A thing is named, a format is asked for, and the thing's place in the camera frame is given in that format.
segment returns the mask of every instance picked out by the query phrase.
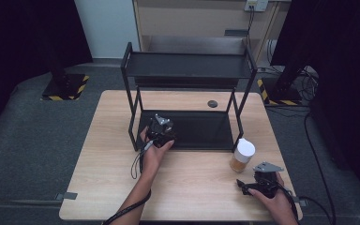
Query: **black handheld device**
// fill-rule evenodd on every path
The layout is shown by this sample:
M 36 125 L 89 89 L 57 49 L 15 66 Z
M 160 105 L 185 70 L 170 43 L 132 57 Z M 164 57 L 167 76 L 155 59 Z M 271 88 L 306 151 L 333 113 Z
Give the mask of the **black handheld device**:
M 156 147 L 162 147 L 165 143 L 174 140 L 173 121 L 156 114 L 150 120 L 147 137 Z
M 279 187 L 276 172 L 283 171 L 283 169 L 269 162 L 262 162 L 253 170 L 255 171 L 256 183 L 245 184 L 238 179 L 236 180 L 236 184 L 242 189 L 243 194 L 251 195 L 248 189 L 252 188 L 259 190 L 267 198 L 274 198 Z

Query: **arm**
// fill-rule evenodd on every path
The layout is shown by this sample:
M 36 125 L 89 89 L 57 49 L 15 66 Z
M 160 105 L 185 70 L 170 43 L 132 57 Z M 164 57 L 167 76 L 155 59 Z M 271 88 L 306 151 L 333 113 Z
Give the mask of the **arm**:
M 277 180 L 283 186 L 282 177 L 277 172 Z M 279 225 L 297 225 L 291 205 L 282 190 L 278 190 L 274 198 L 265 197 L 260 191 L 249 189 L 248 192 L 258 199 L 268 209 L 274 221 Z
M 140 134 L 142 140 L 144 140 L 146 129 Z M 167 142 L 160 148 L 156 148 L 154 145 L 151 145 L 150 148 L 145 152 L 143 159 L 143 168 L 142 175 L 137 181 L 134 188 L 130 191 L 129 195 L 125 199 L 122 206 L 118 209 L 118 211 L 123 210 L 124 208 L 141 201 L 147 196 L 148 192 L 153 185 L 154 179 L 157 175 L 160 163 L 165 155 L 165 153 L 172 147 L 174 141 Z M 114 224 L 139 224 L 140 218 L 142 216 L 142 212 L 144 209 L 144 204 L 139 206 L 127 214 L 119 217 L 114 220 L 111 225 Z

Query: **camera strap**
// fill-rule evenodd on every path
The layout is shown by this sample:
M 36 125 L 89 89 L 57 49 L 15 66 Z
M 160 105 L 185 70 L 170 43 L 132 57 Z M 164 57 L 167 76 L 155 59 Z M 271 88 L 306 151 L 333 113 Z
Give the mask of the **camera strap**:
M 141 201 L 136 202 L 134 204 L 132 204 L 129 207 L 126 207 L 125 209 L 117 212 L 115 215 L 113 215 L 112 217 L 110 217 L 109 219 L 107 219 L 102 225 L 109 225 L 110 223 L 112 223 L 114 220 L 120 218 L 121 216 L 123 216 L 124 214 L 132 211 L 133 209 L 145 204 L 151 197 L 151 189 L 148 192 L 147 196 L 145 196 L 145 198 L 143 198 Z
M 150 142 L 144 141 L 144 145 L 143 145 L 142 149 L 140 150 L 140 153 L 134 158 L 133 164 L 132 164 L 131 169 L 130 169 L 130 174 L 131 174 L 131 177 L 133 179 L 137 178 L 137 164 L 138 163 L 139 163 L 139 171 L 140 171 L 140 173 L 143 172 L 144 154 L 151 147 L 151 145 L 154 144 L 154 140 L 151 140 Z
M 296 204 L 294 203 L 294 200 L 293 200 L 293 197 L 292 197 L 291 193 L 289 192 L 289 190 L 287 190 L 281 184 L 277 184 L 277 187 L 279 189 L 281 189 L 283 191 L 283 193 L 285 194 L 286 198 L 288 199 L 289 204 L 291 205 L 291 209 L 293 211 L 294 218 L 296 218 L 296 221 L 298 221 L 299 220 L 299 215 L 297 214 Z

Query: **small round object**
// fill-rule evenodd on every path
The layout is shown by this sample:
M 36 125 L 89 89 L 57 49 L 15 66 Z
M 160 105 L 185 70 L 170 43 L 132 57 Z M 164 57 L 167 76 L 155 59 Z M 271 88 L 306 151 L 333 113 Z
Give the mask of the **small round object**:
M 210 100 L 210 101 L 207 102 L 207 105 L 210 108 L 216 108 L 218 106 L 218 103 L 215 100 Z

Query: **power cord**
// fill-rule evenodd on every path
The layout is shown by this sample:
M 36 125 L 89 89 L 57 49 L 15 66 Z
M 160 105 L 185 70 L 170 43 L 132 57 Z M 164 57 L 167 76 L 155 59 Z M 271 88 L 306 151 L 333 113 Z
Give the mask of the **power cord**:
M 299 94 L 304 100 L 311 101 L 317 93 L 319 78 L 309 73 L 308 67 L 300 71 L 299 77 L 302 77 L 302 88 L 299 90 Z
M 277 68 L 275 68 L 274 66 L 271 66 L 271 59 L 273 58 L 273 52 L 272 52 L 272 44 L 273 44 L 273 40 L 269 39 L 268 43 L 267 43 L 267 61 L 268 64 L 270 65 L 271 68 L 273 68 L 273 70 L 277 73 L 282 73 L 282 71 L 279 71 Z
M 320 175 L 321 175 L 321 178 L 322 178 L 322 181 L 323 181 L 323 185 L 325 187 L 325 191 L 326 191 L 326 195 L 328 197 L 328 200 L 329 200 L 329 203 L 330 203 L 330 207 L 331 207 L 331 211 L 332 211 L 332 218 L 329 217 L 329 214 L 326 212 L 326 210 L 323 208 L 323 206 L 321 206 L 319 203 L 317 203 L 316 201 L 313 201 L 314 203 L 318 204 L 321 209 L 324 211 L 324 213 L 326 214 L 326 216 L 328 217 L 329 219 L 329 223 L 331 225 L 336 225 L 336 222 L 337 222 L 337 219 L 336 219 L 336 211 L 335 211 L 335 205 L 333 203 L 333 200 L 332 200 L 332 196 L 330 194 L 330 191 L 329 191 L 329 188 L 326 184 L 326 180 L 325 180 L 325 177 L 323 175 L 323 169 L 321 167 L 321 163 L 320 161 L 318 160 L 318 156 L 317 156 L 317 153 L 315 151 L 315 148 L 314 146 L 312 145 L 312 142 L 311 142 L 311 139 L 309 138 L 309 134 L 308 134 L 308 129 L 307 129 L 307 119 L 311 116 L 310 112 L 306 115 L 305 117 L 305 120 L 304 120 L 304 126 L 305 126 L 305 132 L 306 132 L 306 135 L 307 135 L 307 139 L 308 139 L 308 143 L 309 143 L 309 146 L 311 147 L 311 150 L 312 150 L 312 153 L 314 154 L 314 157 L 315 157 L 315 161 L 317 162 L 317 165 L 318 165 L 318 169 L 320 171 Z
M 254 20 L 254 6 L 249 6 L 250 13 L 249 13 L 249 24 L 247 26 L 247 44 L 249 45 L 249 48 L 252 50 L 252 44 L 250 42 L 250 28 L 252 27 L 253 20 Z
M 323 175 L 323 169 L 321 167 L 321 163 L 320 161 L 318 160 L 318 156 L 317 156 L 317 153 L 315 151 L 315 148 L 314 146 L 312 145 L 312 141 L 309 137 L 309 134 L 308 134 L 308 129 L 307 129 L 307 120 L 308 118 L 311 116 L 310 112 L 308 111 L 297 111 L 297 110 L 293 110 L 293 109 L 287 109 L 286 107 L 284 106 L 277 106 L 277 107 L 270 107 L 271 109 L 267 109 L 266 110 L 269 110 L 273 113 L 278 113 L 282 116 L 285 116 L 285 117 L 297 117 L 297 116 L 300 116 L 300 115 L 297 115 L 297 114 L 294 114 L 294 115 L 285 115 L 285 114 L 282 114 L 282 113 L 279 113 L 279 112 L 275 112 L 272 110 L 272 108 L 277 108 L 277 109 L 283 109 L 283 110 L 288 110 L 288 111 L 292 111 L 292 112 L 307 112 L 307 114 L 304 116 L 304 127 L 305 127 L 305 132 L 306 132 L 306 136 L 307 136 L 307 140 L 308 140 L 308 143 L 311 147 L 311 151 L 314 155 L 314 158 L 317 162 L 317 166 L 318 166 L 318 169 L 319 169 L 319 172 L 320 172 L 320 175 L 321 175 L 321 178 L 322 178 L 322 181 L 323 181 L 323 185 L 324 185 L 324 188 L 325 188 L 325 192 L 326 192 L 326 195 L 328 197 L 328 200 L 329 200 L 329 203 L 330 203 L 330 207 L 331 207 L 331 211 L 332 211 L 332 217 L 329 216 L 329 213 L 325 210 L 325 208 L 320 204 L 318 203 L 316 200 L 312 199 L 312 198 L 309 198 L 307 196 L 299 196 L 298 198 L 300 200 L 307 200 L 307 201 L 311 201 L 313 203 L 316 203 L 322 210 L 323 212 L 326 214 L 327 218 L 328 218 L 328 221 L 329 221 L 329 224 L 331 225 L 336 225 L 337 223 L 337 218 L 336 218 L 336 210 L 335 210 L 335 205 L 333 203 L 333 200 L 332 200 L 332 196 L 330 194 L 330 191 L 329 191 L 329 187 L 327 186 L 326 184 L 326 180 L 324 178 L 324 175 Z

